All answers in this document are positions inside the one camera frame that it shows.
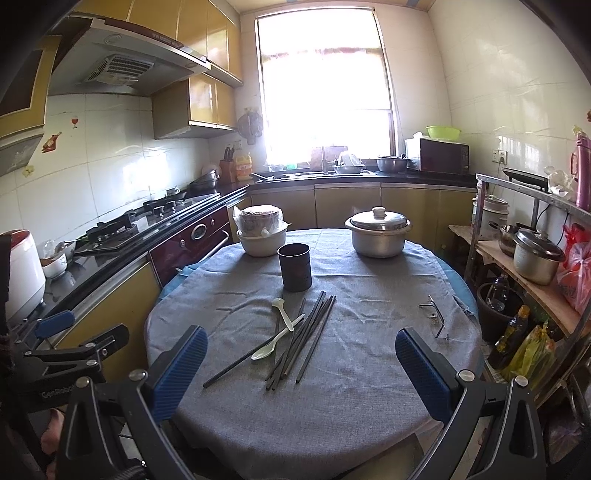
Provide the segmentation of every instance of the tablecloth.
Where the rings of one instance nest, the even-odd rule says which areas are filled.
[[[148,360],[171,348],[189,325],[209,335],[206,359],[175,417],[193,447],[206,446],[248,480],[324,480],[360,465],[431,421],[394,352],[395,335],[413,326],[456,368],[474,369],[479,329],[465,315],[434,255],[411,242],[393,259],[358,255],[346,230],[288,234],[310,245],[312,288],[282,290],[277,257],[222,249],[151,312]],[[243,362],[208,389],[203,382],[273,334],[271,301],[294,317],[306,295],[337,301],[300,384],[292,374],[266,391],[271,358]],[[450,339],[433,337],[417,305],[431,294]],[[279,352],[288,339],[281,342]],[[300,356],[297,372],[304,355]]]

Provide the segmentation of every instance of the plastic-wrapped bowl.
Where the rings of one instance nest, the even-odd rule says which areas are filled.
[[[283,212],[273,205],[256,205],[242,210],[235,220],[242,236],[259,237],[282,228]]]
[[[456,127],[434,125],[432,127],[427,127],[427,133],[429,134],[429,137],[437,140],[449,140],[450,142],[455,142],[460,138],[462,130]]]
[[[251,257],[270,257],[276,255],[277,250],[285,245],[287,227],[288,223],[269,236],[242,236],[239,232],[238,238],[244,251]]]

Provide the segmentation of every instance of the metal screw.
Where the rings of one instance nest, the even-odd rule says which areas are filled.
[[[519,385],[521,388],[525,388],[527,387],[527,384],[529,382],[527,381],[527,378],[525,378],[523,375],[517,375],[515,377],[515,383]]]
[[[474,373],[470,372],[469,370],[462,370],[458,376],[464,381],[464,382],[474,382],[474,379],[476,378]]]
[[[147,375],[148,372],[146,370],[138,368],[136,370],[132,370],[131,372],[129,372],[129,379],[133,382],[139,382],[140,380],[143,380]]]
[[[89,383],[90,379],[88,377],[80,377],[78,380],[76,380],[76,386],[78,388],[87,387]]]

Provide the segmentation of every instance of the electrical outlet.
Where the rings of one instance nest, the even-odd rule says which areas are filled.
[[[507,165],[507,151],[506,150],[493,150],[492,151],[492,162],[500,163],[501,165]]]

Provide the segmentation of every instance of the pink thermos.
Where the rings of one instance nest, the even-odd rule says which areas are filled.
[[[591,212],[591,140],[584,132],[577,134],[577,150],[570,162],[571,173],[577,178],[577,207]]]

